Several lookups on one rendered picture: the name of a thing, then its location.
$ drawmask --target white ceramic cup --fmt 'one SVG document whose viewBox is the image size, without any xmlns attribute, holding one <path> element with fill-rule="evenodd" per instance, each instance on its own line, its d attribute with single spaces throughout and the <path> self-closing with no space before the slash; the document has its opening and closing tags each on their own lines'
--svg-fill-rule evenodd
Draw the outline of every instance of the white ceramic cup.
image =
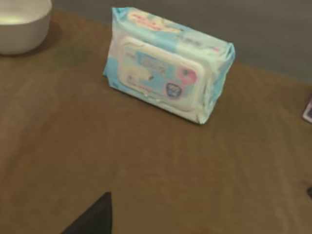
<svg viewBox="0 0 312 234">
<path fill-rule="evenodd" d="M 0 0 L 0 54 L 31 51 L 46 38 L 51 0 Z"/>
</svg>

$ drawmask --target gray background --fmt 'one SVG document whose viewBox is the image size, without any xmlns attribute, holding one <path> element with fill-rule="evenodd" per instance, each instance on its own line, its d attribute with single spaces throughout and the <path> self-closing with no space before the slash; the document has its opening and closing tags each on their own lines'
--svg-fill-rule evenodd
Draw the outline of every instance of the gray background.
<svg viewBox="0 0 312 234">
<path fill-rule="evenodd" d="M 237 60 L 312 82 L 311 0 L 55 0 L 55 8 L 109 23 L 134 6 L 231 41 Z"/>
</svg>

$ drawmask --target pink graphic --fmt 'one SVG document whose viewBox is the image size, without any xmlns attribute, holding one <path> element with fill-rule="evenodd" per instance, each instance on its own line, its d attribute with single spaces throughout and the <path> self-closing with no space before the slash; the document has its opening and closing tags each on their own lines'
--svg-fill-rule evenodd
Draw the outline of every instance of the pink graphic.
<svg viewBox="0 0 312 234">
<path fill-rule="evenodd" d="M 195 84 L 197 81 L 197 75 L 195 71 L 186 67 L 181 67 L 178 70 L 177 77 L 182 81 L 182 84 L 185 86 Z"/>
</svg>

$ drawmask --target small black object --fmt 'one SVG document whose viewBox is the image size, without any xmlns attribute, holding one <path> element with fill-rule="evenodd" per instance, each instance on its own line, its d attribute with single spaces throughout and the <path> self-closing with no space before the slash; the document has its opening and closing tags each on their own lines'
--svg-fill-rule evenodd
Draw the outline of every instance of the small black object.
<svg viewBox="0 0 312 234">
<path fill-rule="evenodd" d="M 112 196 L 104 194 L 61 234 L 111 234 Z"/>
<path fill-rule="evenodd" d="M 309 187 L 309 188 L 307 189 L 307 194 L 308 194 L 308 196 L 309 196 L 310 198 L 312 198 L 312 187 Z"/>
</svg>

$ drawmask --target light blue package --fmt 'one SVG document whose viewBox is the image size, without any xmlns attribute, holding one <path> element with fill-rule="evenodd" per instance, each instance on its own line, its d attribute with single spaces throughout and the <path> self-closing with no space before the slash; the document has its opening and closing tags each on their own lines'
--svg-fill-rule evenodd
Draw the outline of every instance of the light blue package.
<svg viewBox="0 0 312 234">
<path fill-rule="evenodd" d="M 111 87 L 205 123 L 235 58 L 231 43 L 136 8 L 113 8 Z"/>
</svg>

